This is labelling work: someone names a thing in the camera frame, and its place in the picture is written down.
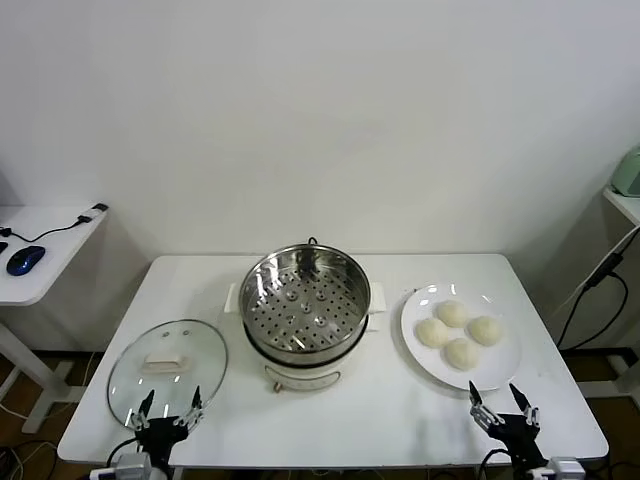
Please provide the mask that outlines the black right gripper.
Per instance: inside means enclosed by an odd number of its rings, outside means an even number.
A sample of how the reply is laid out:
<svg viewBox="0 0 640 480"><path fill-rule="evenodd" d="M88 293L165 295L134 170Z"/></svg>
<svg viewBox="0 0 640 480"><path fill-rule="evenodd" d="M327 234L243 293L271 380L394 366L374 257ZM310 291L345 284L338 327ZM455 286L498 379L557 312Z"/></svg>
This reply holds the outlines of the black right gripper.
<svg viewBox="0 0 640 480"><path fill-rule="evenodd" d="M532 406L524 393L513 383L509 384L514 400L524 415L498 415L483 403L475 384L469 382L470 415L490 438L502 442L514 468L538 468L546 465L536 438L540 431L539 408Z"/></svg>

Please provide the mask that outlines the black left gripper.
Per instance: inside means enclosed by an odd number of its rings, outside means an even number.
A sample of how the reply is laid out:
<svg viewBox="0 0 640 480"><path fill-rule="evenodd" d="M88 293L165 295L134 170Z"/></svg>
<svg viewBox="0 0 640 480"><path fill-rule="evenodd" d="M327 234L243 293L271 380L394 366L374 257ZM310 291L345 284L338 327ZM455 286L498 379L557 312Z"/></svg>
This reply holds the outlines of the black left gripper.
<svg viewBox="0 0 640 480"><path fill-rule="evenodd" d="M203 402L200 386L192 397L190 408L179 417L152 418L149 412L154 399L154 390L141 401L138 410L129 415L129 426L136 431L135 438L142 451L150 457L151 466L168 468L173 447L188 438L203 418Z"/></svg>

